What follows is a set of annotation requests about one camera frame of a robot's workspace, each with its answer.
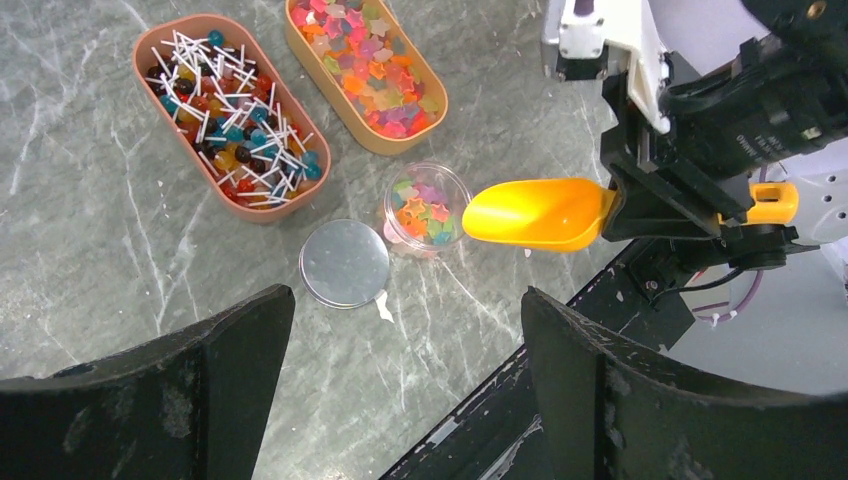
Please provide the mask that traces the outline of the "yellow plastic scoop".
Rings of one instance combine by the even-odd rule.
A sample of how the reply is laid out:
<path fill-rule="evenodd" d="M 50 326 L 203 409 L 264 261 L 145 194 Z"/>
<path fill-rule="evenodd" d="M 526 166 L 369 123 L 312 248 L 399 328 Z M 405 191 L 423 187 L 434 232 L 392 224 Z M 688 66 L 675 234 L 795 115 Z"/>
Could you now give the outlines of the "yellow plastic scoop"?
<path fill-rule="evenodd" d="M 585 178 L 506 182 L 470 201 L 462 228 L 484 242 L 570 253 L 603 235 L 623 199 L 622 193 Z"/>

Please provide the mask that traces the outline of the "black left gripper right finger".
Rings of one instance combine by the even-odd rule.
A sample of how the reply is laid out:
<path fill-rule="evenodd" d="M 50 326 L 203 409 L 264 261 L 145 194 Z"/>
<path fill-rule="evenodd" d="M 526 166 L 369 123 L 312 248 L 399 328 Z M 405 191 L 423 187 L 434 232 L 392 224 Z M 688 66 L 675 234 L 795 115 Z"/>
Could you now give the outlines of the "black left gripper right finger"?
<path fill-rule="evenodd" d="M 675 361 L 529 288 L 521 321 L 559 479 L 843 479 L 847 397 Z"/>

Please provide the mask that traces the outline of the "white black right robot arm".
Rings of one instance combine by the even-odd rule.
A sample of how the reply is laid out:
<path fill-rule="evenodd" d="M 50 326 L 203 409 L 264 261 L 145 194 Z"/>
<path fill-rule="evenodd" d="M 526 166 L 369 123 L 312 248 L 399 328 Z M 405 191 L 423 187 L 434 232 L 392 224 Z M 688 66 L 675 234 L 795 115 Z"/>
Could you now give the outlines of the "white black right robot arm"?
<path fill-rule="evenodd" d="M 674 84 L 700 78 L 732 60 L 746 40 L 767 29 L 740 1 L 597 1 L 608 40 L 647 39 L 675 53 Z M 770 180 L 796 186 L 800 206 L 792 225 L 802 245 L 823 245 L 847 236 L 847 142 L 818 153 L 783 160 Z"/>

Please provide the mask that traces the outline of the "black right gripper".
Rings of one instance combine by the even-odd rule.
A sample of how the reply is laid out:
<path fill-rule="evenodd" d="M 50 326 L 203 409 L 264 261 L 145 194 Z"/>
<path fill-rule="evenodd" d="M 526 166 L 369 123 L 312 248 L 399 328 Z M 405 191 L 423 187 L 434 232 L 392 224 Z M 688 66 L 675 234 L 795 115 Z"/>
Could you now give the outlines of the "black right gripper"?
<path fill-rule="evenodd" d="M 660 95 L 667 134 L 634 112 L 602 137 L 616 193 L 602 228 L 609 241 L 711 240 L 719 218 L 747 221 L 747 173 L 847 137 L 847 4 L 745 1 L 767 30 L 729 63 Z"/>

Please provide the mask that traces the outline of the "clear plastic jar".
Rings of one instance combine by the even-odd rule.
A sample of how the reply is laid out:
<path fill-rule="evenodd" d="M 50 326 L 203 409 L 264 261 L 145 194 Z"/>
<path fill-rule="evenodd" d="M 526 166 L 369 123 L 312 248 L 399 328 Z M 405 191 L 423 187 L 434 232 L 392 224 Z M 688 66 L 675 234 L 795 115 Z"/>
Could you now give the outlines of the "clear plastic jar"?
<path fill-rule="evenodd" d="M 433 258 L 464 238 L 462 215 L 471 199 L 451 169 L 431 162 L 409 164 L 384 192 L 381 233 L 397 254 Z"/>

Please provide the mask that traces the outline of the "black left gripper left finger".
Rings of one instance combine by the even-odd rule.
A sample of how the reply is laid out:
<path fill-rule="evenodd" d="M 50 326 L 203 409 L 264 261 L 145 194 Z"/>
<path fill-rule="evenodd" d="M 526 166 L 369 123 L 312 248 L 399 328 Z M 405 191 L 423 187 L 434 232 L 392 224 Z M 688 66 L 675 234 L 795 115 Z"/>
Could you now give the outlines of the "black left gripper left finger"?
<path fill-rule="evenodd" d="M 1 384 L 5 479 L 248 479 L 293 325 L 274 285 L 190 326 Z"/>

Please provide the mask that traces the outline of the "yellow oval gummy tray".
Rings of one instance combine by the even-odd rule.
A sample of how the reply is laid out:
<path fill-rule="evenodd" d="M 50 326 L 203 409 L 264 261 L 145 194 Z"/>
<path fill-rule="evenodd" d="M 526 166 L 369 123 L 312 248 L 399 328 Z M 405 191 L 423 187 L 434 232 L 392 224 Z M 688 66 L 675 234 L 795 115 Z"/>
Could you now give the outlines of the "yellow oval gummy tray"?
<path fill-rule="evenodd" d="M 448 112 L 446 89 L 382 1 L 287 1 L 285 35 L 365 149 L 399 155 Z"/>

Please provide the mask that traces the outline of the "pink oval lollipop tray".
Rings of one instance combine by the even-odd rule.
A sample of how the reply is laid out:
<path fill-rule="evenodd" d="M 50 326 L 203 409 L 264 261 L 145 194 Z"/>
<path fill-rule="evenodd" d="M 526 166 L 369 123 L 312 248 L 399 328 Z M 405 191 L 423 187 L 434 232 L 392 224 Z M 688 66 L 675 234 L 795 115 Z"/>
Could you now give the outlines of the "pink oval lollipop tray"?
<path fill-rule="evenodd" d="M 329 177 L 323 135 L 238 22 L 195 14 L 143 33 L 133 65 L 222 204 L 272 223 L 306 206 Z"/>

